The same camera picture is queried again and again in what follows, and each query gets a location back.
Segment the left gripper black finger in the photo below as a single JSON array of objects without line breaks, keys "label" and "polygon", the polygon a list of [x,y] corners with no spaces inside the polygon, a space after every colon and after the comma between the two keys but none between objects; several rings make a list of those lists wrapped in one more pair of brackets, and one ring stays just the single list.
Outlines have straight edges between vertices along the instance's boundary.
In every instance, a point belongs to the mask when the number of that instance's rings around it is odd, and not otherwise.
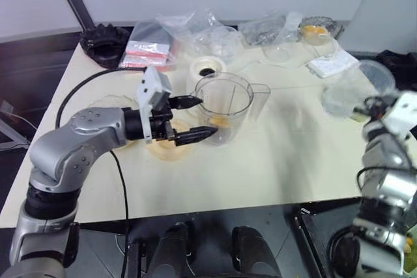
[{"label": "left gripper black finger", "polygon": [[214,135],[217,131],[218,129],[216,127],[211,126],[190,128],[186,132],[174,131],[174,142],[176,146],[198,143]]},{"label": "left gripper black finger", "polygon": [[192,95],[176,96],[168,99],[169,108],[176,110],[190,109],[202,103],[202,99]]}]

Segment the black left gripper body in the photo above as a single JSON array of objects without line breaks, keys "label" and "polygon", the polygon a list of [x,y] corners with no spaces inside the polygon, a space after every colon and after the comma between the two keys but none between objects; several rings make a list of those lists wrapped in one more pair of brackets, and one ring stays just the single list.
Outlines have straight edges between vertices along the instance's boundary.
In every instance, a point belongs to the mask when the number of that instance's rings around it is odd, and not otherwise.
[{"label": "black left gripper body", "polygon": [[169,96],[164,96],[159,104],[152,109],[150,117],[152,139],[157,141],[175,140],[175,131],[171,125],[173,118]]}]

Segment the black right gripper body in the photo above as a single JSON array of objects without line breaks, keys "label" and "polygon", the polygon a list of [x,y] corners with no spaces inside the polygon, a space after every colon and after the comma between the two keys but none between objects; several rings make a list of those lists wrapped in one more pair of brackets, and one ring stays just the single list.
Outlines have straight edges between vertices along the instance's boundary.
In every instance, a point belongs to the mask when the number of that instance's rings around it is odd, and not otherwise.
[{"label": "black right gripper body", "polygon": [[371,115],[371,120],[380,120],[385,113],[396,103],[396,97],[392,95],[380,96],[382,102],[374,106],[368,106],[367,111]]}]

